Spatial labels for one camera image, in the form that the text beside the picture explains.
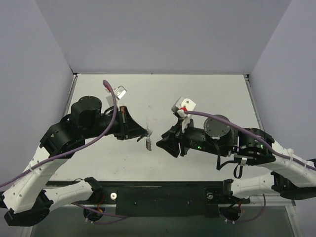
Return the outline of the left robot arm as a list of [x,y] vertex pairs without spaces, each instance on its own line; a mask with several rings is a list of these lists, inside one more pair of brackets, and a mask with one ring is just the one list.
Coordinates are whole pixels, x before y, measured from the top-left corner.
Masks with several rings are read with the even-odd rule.
[[74,181],[57,190],[45,185],[86,140],[113,135],[118,140],[142,139],[147,131],[130,115],[126,106],[109,107],[101,112],[102,102],[94,96],[84,96],[72,104],[71,112],[52,125],[40,140],[40,145],[26,168],[26,175],[0,194],[0,206],[6,208],[4,219],[9,226],[30,227],[44,220],[50,212],[74,202],[102,204],[106,194],[93,177]]

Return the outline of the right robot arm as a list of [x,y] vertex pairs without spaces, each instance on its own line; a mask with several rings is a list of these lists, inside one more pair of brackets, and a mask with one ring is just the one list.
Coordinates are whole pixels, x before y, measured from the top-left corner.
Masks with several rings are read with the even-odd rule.
[[203,128],[193,119],[178,118],[156,145],[173,157],[193,149],[217,156],[216,169],[236,164],[234,178],[222,182],[219,196],[226,202],[250,196],[278,194],[291,200],[316,196],[316,161],[296,156],[257,128],[242,128],[225,116],[207,116]]

